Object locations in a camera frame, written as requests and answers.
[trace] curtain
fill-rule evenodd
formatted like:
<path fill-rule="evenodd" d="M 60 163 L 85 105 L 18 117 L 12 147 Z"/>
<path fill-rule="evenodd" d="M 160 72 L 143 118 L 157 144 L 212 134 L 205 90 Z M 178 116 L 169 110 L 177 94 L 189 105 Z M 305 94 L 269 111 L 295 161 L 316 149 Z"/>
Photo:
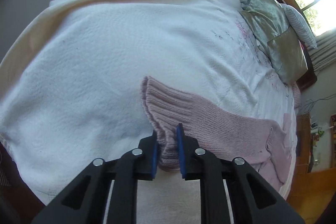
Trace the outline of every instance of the curtain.
<path fill-rule="evenodd" d="M 317 49 L 307 47 L 314 71 L 318 72 L 336 61 L 336 28 L 316 37 Z"/>

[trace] bed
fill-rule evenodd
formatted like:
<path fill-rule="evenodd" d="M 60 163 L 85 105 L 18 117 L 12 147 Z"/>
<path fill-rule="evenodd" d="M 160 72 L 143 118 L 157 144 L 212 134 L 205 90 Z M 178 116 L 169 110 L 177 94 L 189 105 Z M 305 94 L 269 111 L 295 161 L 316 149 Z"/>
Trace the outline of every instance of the bed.
<path fill-rule="evenodd" d="M 48 204 L 92 159 L 136 147 L 152 132 L 139 95 L 151 75 L 231 113 L 280 126 L 289 113 L 286 198 L 297 144 L 293 91 L 240 11 L 239 0 L 52 2 L 0 65 L 0 140 L 22 180 Z M 198 189 L 159 171 L 139 183 L 138 223 L 199 221 Z"/>

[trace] wooden floor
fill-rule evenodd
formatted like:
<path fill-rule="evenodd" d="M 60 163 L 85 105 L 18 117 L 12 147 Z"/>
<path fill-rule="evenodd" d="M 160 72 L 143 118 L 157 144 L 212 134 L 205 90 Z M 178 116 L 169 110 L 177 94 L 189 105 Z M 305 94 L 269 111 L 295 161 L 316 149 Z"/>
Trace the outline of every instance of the wooden floor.
<path fill-rule="evenodd" d="M 294 175 L 288 203 L 305 220 L 314 224 L 336 192 L 336 168 Z"/>

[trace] triangular cutout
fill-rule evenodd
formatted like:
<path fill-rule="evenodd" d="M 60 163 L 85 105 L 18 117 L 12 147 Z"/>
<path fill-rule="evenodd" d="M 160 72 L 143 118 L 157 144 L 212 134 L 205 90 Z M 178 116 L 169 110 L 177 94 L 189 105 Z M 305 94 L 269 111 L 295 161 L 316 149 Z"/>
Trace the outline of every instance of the triangular cutout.
<path fill-rule="evenodd" d="M 90 184 L 91 176 L 85 176 L 82 181 L 65 197 L 62 201 L 62 205 L 70 207 L 74 210 L 79 210 L 87 187 Z"/>
<path fill-rule="evenodd" d="M 258 209 L 264 209 L 270 205 L 274 205 L 277 201 L 275 197 L 251 174 L 246 175 L 250 184 L 254 201 Z"/>

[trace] green foliage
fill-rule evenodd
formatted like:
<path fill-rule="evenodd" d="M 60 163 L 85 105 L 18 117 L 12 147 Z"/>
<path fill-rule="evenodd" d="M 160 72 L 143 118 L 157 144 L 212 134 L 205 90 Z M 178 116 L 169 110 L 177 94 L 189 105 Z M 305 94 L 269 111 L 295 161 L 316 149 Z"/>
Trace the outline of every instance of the green foliage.
<path fill-rule="evenodd" d="M 295 0 L 295 1 L 297 2 L 297 4 L 299 5 L 301 9 L 310 4 L 310 2 L 307 0 Z M 317 19 L 319 12 L 312 6 L 308 8 L 307 10 L 305 10 L 303 13 L 306 16 L 306 19 L 312 31 L 316 33 L 317 30 L 321 28 L 321 23 Z"/>

